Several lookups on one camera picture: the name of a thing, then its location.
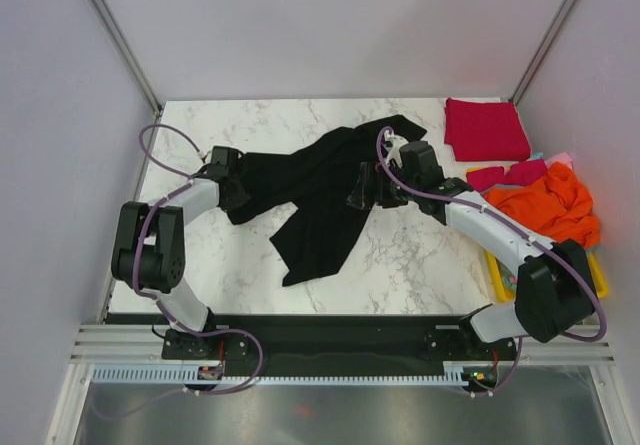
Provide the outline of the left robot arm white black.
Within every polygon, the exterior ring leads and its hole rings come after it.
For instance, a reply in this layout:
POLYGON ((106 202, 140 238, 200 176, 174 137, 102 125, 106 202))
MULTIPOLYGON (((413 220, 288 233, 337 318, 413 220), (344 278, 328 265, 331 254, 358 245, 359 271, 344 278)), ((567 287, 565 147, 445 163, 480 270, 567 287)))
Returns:
POLYGON ((186 333, 185 347, 208 358, 219 347, 213 312, 185 278, 187 225, 214 209, 244 205, 243 153, 215 146, 208 161, 178 189, 154 203, 129 201, 120 210, 111 274, 138 296, 151 300, 170 326, 186 333))

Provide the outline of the black t shirt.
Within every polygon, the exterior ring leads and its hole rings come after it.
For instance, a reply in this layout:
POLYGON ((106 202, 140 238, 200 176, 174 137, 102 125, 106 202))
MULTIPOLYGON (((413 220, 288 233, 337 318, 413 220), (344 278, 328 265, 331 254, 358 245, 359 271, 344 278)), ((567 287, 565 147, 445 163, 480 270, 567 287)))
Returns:
POLYGON ((360 165, 377 161, 376 140, 385 127, 409 141, 427 133, 394 115, 339 127, 289 155, 249 152, 239 160, 240 183, 249 200, 227 212, 232 224, 249 222, 279 205, 297 207, 270 238, 288 269, 284 287, 335 275, 346 262, 370 214, 348 205, 347 198, 360 165))

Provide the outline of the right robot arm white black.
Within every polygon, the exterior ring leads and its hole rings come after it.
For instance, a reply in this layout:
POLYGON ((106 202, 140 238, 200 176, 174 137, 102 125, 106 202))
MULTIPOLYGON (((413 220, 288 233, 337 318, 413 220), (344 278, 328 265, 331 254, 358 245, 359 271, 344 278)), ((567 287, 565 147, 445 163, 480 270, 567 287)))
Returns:
POLYGON ((425 215, 474 240, 516 279, 514 299, 472 312, 458 333, 458 346, 477 359, 494 342, 530 337, 547 343, 558 336, 575 339, 571 327, 596 316, 607 330, 586 250, 573 239, 556 241, 510 218, 458 177, 445 177, 433 147, 409 142, 384 129, 376 140, 377 159, 366 162, 348 205, 369 210, 410 202, 425 215))

